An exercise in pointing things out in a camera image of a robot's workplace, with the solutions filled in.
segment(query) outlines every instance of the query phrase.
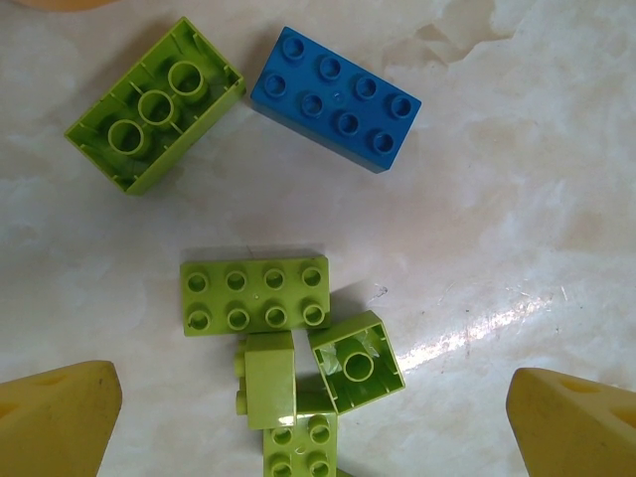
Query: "blue duplo brick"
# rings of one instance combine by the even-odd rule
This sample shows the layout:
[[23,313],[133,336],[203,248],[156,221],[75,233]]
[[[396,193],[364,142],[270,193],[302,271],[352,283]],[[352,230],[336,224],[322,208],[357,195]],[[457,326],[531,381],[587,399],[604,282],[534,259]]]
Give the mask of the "blue duplo brick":
[[393,166],[421,101],[289,27],[251,93],[254,108],[373,172]]

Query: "lime green brick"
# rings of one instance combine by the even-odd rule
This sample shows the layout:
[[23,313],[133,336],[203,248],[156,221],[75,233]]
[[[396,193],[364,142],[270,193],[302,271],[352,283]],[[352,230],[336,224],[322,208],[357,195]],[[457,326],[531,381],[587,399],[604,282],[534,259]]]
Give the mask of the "lime green brick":
[[182,18],[66,137],[119,189],[141,195],[244,94],[242,75]]
[[300,393],[296,425],[263,432],[263,476],[336,477],[338,415],[326,395]]
[[238,344],[237,414],[247,414],[250,429],[293,425],[296,377],[291,332],[248,335]]
[[385,325],[372,311],[310,333],[309,344],[339,414],[404,388]]
[[324,256],[181,265],[186,336],[321,329],[331,324]]

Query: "white marble floor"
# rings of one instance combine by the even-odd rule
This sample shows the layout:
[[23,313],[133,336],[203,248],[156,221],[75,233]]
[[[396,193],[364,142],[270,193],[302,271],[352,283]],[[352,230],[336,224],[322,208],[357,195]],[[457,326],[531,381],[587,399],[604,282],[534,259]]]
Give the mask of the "white marble floor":
[[[184,15],[249,88],[287,24],[419,97],[394,168],[246,99],[146,196],[122,195],[63,133]],[[342,417],[340,466],[525,475],[515,369],[636,390],[635,24],[624,0],[0,3],[0,381],[111,360],[124,406],[100,477],[259,475],[236,338],[184,338],[178,267],[311,248],[337,315],[385,319],[407,385]]]

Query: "lego stud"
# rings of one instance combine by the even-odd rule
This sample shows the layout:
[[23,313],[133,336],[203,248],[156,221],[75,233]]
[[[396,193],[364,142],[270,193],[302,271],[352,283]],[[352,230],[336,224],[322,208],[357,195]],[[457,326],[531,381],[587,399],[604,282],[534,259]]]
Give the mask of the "lego stud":
[[276,427],[271,430],[271,440],[278,445],[287,445],[292,437],[293,431],[290,427]]
[[323,110],[322,99],[318,94],[309,92],[300,101],[300,109],[307,117],[319,117]]
[[309,326],[318,326],[325,320],[325,312],[316,303],[311,303],[303,308],[302,318]]
[[322,452],[312,452],[307,457],[307,467],[309,467],[309,475],[311,477],[328,477],[329,461],[327,456]]
[[285,95],[287,91],[287,83],[285,82],[285,78],[276,73],[272,73],[265,78],[264,81],[265,93],[269,97],[273,97],[274,99],[278,99]]
[[343,136],[354,136],[360,129],[360,119],[352,112],[344,112],[338,118],[336,128]]
[[335,81],[340,77],[342,66],[335,57],[325,57],[318,65],[320,76],[327,81]]
[[322,414],[316,414],[309,419],[307,424],[309,428],[309,438],[314,444],[323,445],[329,442],[331,431],[329,430],[329,421]]
[[237,400],[235,406],[237,409],[237,415],[247,414],[247,393],[245,392],[245,390],[237,391]]
[[282,42],[282,55],[290,62],[298,62],[305,56],[305,44],[298,37],[289,37]]
[[394,150],[396,142],[387,132],[378,132],[372,138],[372,147],[380,155],[390,154]]
[[247,276],[242,271],[231,271],[226,276],[226,284],[231,291],[243,291],[247,286]]
[[291,459],[289,455],[281,452],[274,454],[269,459],[270,477],[291,477]]
[[318,286],[322,281],[322,273],[320,272],[320,269],[315,266],[308,266],[302,270],[301,278],[305,285],[313,288]]
[[272,306],[265,311],[265,321],[272,328],[280,328],[287,322],[287,313],[280,306]]
[[413,106],[410,99],[400,94],[391,101],[391,114],[395,119],[405,119],[410,116]]
[[197,308],[188,315],[188,326],[196,331],[205,331],[212,324],[212,316],[208,310]]
[[249,314],[242,308],[235,308],[228,313],[228,326],[235,331],[242,331],[249,324]]
[[371,77],[361,77],[356,81],[354,93],[362,101],[372,99],[378,91],[378,84]]
[[201,293],[208,289],[208,277],[199,271],[188,275],[188,289],[193,293]]
[[270,268],[263,278],[267,288],[279,290],[285,284],[285,274],[278,268]]

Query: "tile floor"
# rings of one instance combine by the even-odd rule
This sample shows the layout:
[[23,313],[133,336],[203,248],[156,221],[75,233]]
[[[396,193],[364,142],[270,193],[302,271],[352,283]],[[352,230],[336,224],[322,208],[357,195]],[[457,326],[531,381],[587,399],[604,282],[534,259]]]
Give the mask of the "tile floor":
[[[181,16],[255,82],[281,27],[423,106],[383,175],[235,107],[129,198],[63,137]],[[236,337],[186,339],[179,264],[314,249],[385,319],[407,389],[342,417],[365,476],[523,476],[515,369],[636,390],[636,5],[619,0],[0,3],[0,381],[115,363],[100,477],[256,476]],[[313,367],[296,334],[298,367]]]

